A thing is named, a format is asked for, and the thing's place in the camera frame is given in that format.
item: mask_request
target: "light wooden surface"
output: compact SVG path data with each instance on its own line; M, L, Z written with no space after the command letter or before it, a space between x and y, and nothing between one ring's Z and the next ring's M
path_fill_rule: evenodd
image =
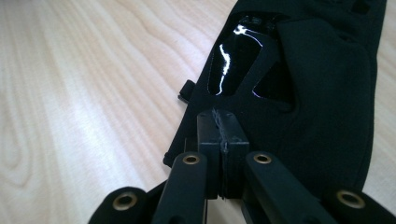
M86 223L109 192L149 190L235 0L0 0L0 222ZM378 53L364 191L396 214L396 2ZM234 201L208 223L244 223Z

